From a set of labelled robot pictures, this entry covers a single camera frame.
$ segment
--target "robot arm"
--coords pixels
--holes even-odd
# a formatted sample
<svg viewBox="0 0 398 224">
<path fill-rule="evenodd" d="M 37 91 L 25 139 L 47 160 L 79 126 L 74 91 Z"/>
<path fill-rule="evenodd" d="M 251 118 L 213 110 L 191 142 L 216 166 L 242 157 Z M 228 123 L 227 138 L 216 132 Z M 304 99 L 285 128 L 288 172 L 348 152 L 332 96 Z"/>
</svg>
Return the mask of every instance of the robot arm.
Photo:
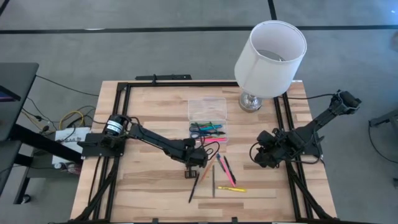
<svg viewBox="0 0 398 224">
<path fill-rule="evenodd" d="M 126 131 L 129 123 L 131 123 L 130 130 Z M 208 154 L 203 146 L 195 148 L 194 139 L 169 140 L 142 127 L 139 122 L 131 122 L 131 118 L 127 116 L 111 115 L 103 134 L 104 137 L 100 142 L 103 147 L 117 148 L 120 144 L 124 144 L 125 139 L 138 139 L 163 150 L 167 156 L 184 163 L 187 167 L 205 167 L 207 164 Z"/>
<path fill-rule="evenodd" d="M 261 167 L 274 168 L 283 160 L 292 160 L 306 149 L 318 147 L 315 133 L 335 117 L 343 114 L 355 113 L 361 100 L 355 98 L 347 91 L 338 90 L 332 98 L 329 108 L 317 116 L 306 126 L 293 131 L 283 131 L 275 128 L 271 135 L 263 131 L 257 137 L 260 148 L 254 162 Z"/>
</svg>

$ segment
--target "pen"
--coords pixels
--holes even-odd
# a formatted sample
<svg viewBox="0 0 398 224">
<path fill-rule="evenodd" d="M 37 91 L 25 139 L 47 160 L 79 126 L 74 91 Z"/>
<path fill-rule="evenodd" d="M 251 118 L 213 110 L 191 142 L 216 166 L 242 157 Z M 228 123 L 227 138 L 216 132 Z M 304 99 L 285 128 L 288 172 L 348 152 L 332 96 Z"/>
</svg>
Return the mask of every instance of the pen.
<svg viewBox="0 0 398 224">
<path fill-rule="evenodd" d="M 225 164 L 226 164 L 226 166 L 227 166 L 227 168 L 228 168 L 228 170 L 229 170 L 229 173 L 231 174 L 232 180 L 233 180 L 234 183 L 236 184 L 235 176 L 234 176 L 234 174 L 232 173 L 231 167 L 229 166 L 228 160 L 226 159 L 225 156 L 224 156 L 224 160 L 225 160 Z"/>
<path fill-rule="evenodd" d="M 198 172 L 197 178 L 195 179 L 195 183 L 193 184 L 193 188 L 191 191 L 191 195 L 189 196 L 188 203 L 191 203 L 191 201 L 192 201 L 193 193 L 195 191 L 195 188 L 197 187 L 198 179 L 199 179 L 199 172 Z"/>
<path fill-rule="evenodd" d="M 220 164 L 222 170 L 225 172 L 225 169 L 224 169 L 224 167 L 223 167 L 223 164 L 221 163 L 221 160 L 220 160 L 221 156 L 217 153 L 216 157 L 217 157 L 217 161 L 218 161 L 218 163 Z"/>
<path fill-rule="evenodd" d="M 236 187 L 217 187 L 217 189 L 221 190 L 232 190 L 236 192 L 246 192 L 246 189 L 236 188 Z"/>
<path fill-rule="evenodd" d="M 234 181 L 232 180 L 231 174 L 229 173 L 229 170 L 228 170 L 228 168 L 227 168 L 226 165 L 225 165 L 224 160 L 223 160 L 223 159 L 220 159 L 220 161 L 221 161 L 221 163 L 222 163 L 222 165 L 223 165 L 223 167 L 224 167 L 224 170 L 225 170 L 225 172 L 226 172 L 226 176 L 227 176 L 228 179 L 229 179 L 229 182 L 231 183 L 231 185 L 232 185 L 233 187 L 236 187 Z"/>
</svg>

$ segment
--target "black cable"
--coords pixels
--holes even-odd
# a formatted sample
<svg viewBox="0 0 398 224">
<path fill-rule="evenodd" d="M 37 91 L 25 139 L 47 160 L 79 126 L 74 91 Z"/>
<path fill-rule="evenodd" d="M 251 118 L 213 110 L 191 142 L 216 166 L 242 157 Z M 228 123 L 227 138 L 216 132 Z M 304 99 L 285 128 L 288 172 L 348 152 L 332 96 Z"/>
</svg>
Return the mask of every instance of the black cable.
<svg viewBox="0 0 398 224">
<path fill-rule="evenodd" d="M 311 100 L 311 99 L 315 99 L 315 98 L 319 98 L 319 97 L 324 97 L 324 96 L 334 96 L 334 94 L 332 93 L 327 93 L 327 94 L 322 94 L 322 95 L 317 95 L 317 96 L 311 96 L 311 97 L 307 97 L 307 98 L 296 98 L 296 97 L 288 97 L 288 99 L 292 99 L 292 100 Z"/>
<path fill-rule="evenodd" d="M 42 117 L 39 116 L 39 115 L 32 114 L 31 112 L 25 110 L 25 108 L 23 108 L 22 110 L 23 110 L 25 113 L 27 113 L 27 114 L 33 116 L 34 118 L 36 118 L 38 121 L 49 121 L 49 120 L 47 120 L 47 119 L 42 118 Z"/>
<path fill-rule="evenodd" d="M 369 134 L 369 140 L 371 141 L 371 144 L 372 144 L 372 146 L 373 146 L 373 149 L 374 149 L 381 157 L 385 158 L 386 160 L 388 160 L 388 161 L 390 161 L 390 162 L 393 162 L 393 163 L 398 164 L 398 161 L 393 161 L 393 160 L 387 158 L 386 156 L 383 156 L 383 154 L 381 154 L 381 153 L 378 151 L 378 149 L 376 148 L 376 146 L 374 145 L 373 140 L 372 140 L 372 136 L 371 136 L 371 123 L 370 123 L 370 121 L 369 121 L 369 124 L 368 124 L 368 134 Z"/>
<path fill-rule="evenodd" d="M 70 133 L 70 134 L 68 135 L 68 137 L 66 137 L 66 138 L 64 138 L 64 139 L 62 139 L 62 140 L 57 140 L 57 142 L 58 142 L 58 143 L 64 142 L 64 141 L 67 140 L 70 136 L 72 136 L 72 134 L 75 133 L 75 131 L 76 131 L 76 126 L 73 125 L 73 131 L 72 131 L 72 133 Z"/>
<path fill-rule="evenodd" d="M 308 141 L 308 142 L 311 142 L 312 141 L 312 138 L 314 138 L 314 141 L 315 141 L 315 144 L 316 144 L 316 147 L 317 147 L 317 151 L 318 151 L 318 157 L 317 157 L 317 159 L 315 160 L 315 161 L 313 161 L 313 162 L 307 162 L 307 161 L 293 161 L 293 160 L 290 160 L 289 162 L 295 162 L 295 163 L 301 163 L 301 164 L 317 164 L 320 160 L 321 160 L 321 150 L 320 150 L 320 148 L 319 148 L 319 145 L 318 145 L 318 140 L 317 140 L 317 137 L 315 136 L 315 133 L 316 133 L 316 131 L 315 131 L 315 128 L 313 129 L 313 133 L 312 133 L 312 136 L 311 136 L 311 139 Z"/>
<path fill-rule="evenodd" d="M 253 159 L 252 155 L 251 155 L 251 151 L 253 150 L 254 146 L 256 146 L 256 145 L 258 145 L 258 144 L 260 144 L 260 143 L 259 143 L 259 142 L 256 142 L 256 143 L 254 143 L 254 144 L 250 147 L 249 156 L 250 156 L 250 159 L 251 159 L 254 163 L 256 163 L 256 164 L 261 164 L 260 162 L 256 162 L 256 161 Z"/>
<path fill-rule="evenodd" d="M 98 122 L 98 121 L 95 121 L 91 116 L 86 115 L 86 117 L 89 118 L 89 119 L 91 119 L 91 120 L 92 120 L 94 123 L 96 123 L 96 124 L 106 124 L 106 122 Z"/>
<path fill-rule="evenodd" d="M 25 113 L 22 113 L 22 114 L 25 115 L 26 118 L 27 118 L 32 124 L 34 124 L 38 130 L 42 131 L 42 129 L 41 129 L 36 123 L 34 123 L 34 122 L 32 121 L 32 119 L 31 119 L 27 114 L 25 114 Z"/>
<path fill-rule="evenodd" d="M 3 173 L 4 171 L 7 171 L 7 170 L 12 169 L 14 167 L 20 167 L 20 166 L 24 166 L 24 165 L 10 166 L 10 167 L 5 168 L 2 171 L 0 171 L 0 174 Z M 32 168 L 32 169 L 54 169 L 54 167 L 31 167 L 31 166 L 24 166 L 24 167 L 29 167 L 29 168 Z"/>
<path fill-rule="evenodd" d="M 58 130 L 57 127 L 55 127 L 54 122 L 51 121 L 50 118 L 46 117 L 46 116 L 39 110 L 39 108 L 36 106 L 35 102 L 34 102 L 32 99 L 30 99 L 29 97 L 27 97 L 27 99 L 30 100 L 30 101 L 32 102 L 33 106 L 36 108 L 36 110 L 37 110 L 44 118 L 46 118 L 48 122 L 50 122 L 50 123 L 52 124 L 52 126 L 55 128 L 55 130 Z"/>
<path fill-rule="evenodd" d="M 90 200 L 91 200 L 91 194 L 93 193 L 95 178 L 97 176 L 97 170 L 98 170 L 98 165 L 100 164 L 100 160 L 101 160 L 101 157 L 98 157 L 97 163 L 95 165 L 95 171 L 94 171 L 93 181 L 91 183 L 90 194 L 88 195 L 88 203 L 89 204 L 90 204 Z"/>
<path fill-rule="evenodd" d="M 205 145 L 203 146 L 203 148 L 205 148 L 205 147 L 207 147 L 207 146 L 209 146 L 209 145 L 211 145 L 211 144 L 214 144 L 214 143 L 217 143 L 217 145 L 218 145 L 216 152 L 213 153 L 213 149 L 212 149 L 212 148 L 209 148 L 208 150 L 206 150 L 206 152 L 207 152 L 207 151 L 209 151 L 209 150 L 211 149 L 211 150 L 212 150 L 211 153 L 213 153 L 213 155 L 210 156 L 210 158 L 208 158 L 208 160 L 211 160 L 211 159 L 218 153 L 218 151 L 220 150 L 220 144 L 219 144 L 218 141 L 215 141 L 215 142 L 211 142 L 211 143 L 209 143 L 209 144 L 205 144 Z"/>
<path fill-rule="evenodd" d="M 58 86 L 64 87 L 64 88 L 66 88 L 66 89 L 68 89 L 68 90 L 71 90 L 71 91 L 75 91 L 75 92 L 82 93 L 82 94 L 89 95 L 89 96 L 99 96 L 99 95 L 96 95 L 96 94 L 85 93 L 85 92 L 83 92 L 83 91 L 79 91 L 79 90 L 72 89 L 72 88 L 70 88 L 70 87 L 64 86 L 64 85 L 59 84 L 59 83 L 56 83 L 56 82 L 54 82 L 54 81 L 51 81 L 51 80 L 49 80 L 48 78 L 41 77 L 40 75 L 36 75 L 36 76 L 39 77 L 39 78 L 42 78 L 42 79 L 44 79 L 44 80 L 47 80 L 47 81 L 50 82 L 50 83 L 53 83 L 53 84 L 56 84 L 56 85 L 58 85 Z"/>
<path fill-rule="evenodd" d="M 86 106 L 82 106 L 81 108 L 78 108 L 77 111 L 80 111 L 80 110 L 82 110 L 82 109 L 84 109 L 84 108 L 87 108 L 87 107 L 90 107 L 90 108 L 93 108 L 93 109 L 89 110 L 86 114 L 89 114 L 90 112 L 92 112 L 93 110 L 96 109 L 95 106 L 86 105 Z M 66 118 L 63 119 L 63 121 L 66 121 L 67 119 L 71 118 L 73 115 L 75 115 L 75 114 L 73 113 L 73 114 L 68 115 Z"/>
</svg>

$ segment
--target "table leg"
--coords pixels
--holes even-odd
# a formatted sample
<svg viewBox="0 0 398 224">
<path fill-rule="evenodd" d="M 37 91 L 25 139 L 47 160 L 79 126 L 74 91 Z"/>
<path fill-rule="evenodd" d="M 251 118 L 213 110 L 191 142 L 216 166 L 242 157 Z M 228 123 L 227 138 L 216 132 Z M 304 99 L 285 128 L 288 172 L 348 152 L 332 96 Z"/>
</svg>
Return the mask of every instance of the table leg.
<svg viewBox="0 0 398 224">
<path fill-rule="evenodd" d="M 14 199 L 14 205 L 20 205 L 24 200 L 24 195 L 26 193 L 27 185 L 29 184 L 30 178 L 27 177 L 27 173 L 29 172 L 29 168 L 25 170 L 24 177 L 22 183 L 19 185 L 17 195 Z"/>
<path fill-rule="evenodd" d="M 18 165 L 29 167 L 31 165 L 32 161 L 33 161 L 33 157 L 18 154 L 14 160 L 14 163 L 16 163 Z"/>
<path fill-rule="evenodd" d="M 11 133 L 11 138 L 20 140 L 24 144 L 28 144 L 38 149 L 45 150 L 55 156 L 61 157 L 68 161 L 72 161 L 77 164 L 83 163 L 81 159 L 81 154 L 79 152 L 63 146 L 56 141 L 50 140 L 41 134 L 24 128 L 19 124 L 14 125 Z"/>
</svg>

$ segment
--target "chrome lamp base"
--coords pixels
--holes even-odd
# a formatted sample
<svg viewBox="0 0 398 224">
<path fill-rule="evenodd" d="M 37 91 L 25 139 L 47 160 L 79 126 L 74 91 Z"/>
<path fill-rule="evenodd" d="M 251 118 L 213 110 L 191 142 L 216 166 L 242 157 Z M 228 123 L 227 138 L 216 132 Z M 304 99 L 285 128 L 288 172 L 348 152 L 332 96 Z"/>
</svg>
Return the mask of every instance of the chrome lamp base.
<svg viewBox="0 0 398 224">
<path fill-rule="evenodd" d="M 262 99 L 245 92 L 241 94 L 241 97 L 239 99 L 239 106 L 242 108 L 242 110 L 248 113 L 253 113 L 260 109 L 260 107 L 262 106 L 261 103 Z"/>
</svg>

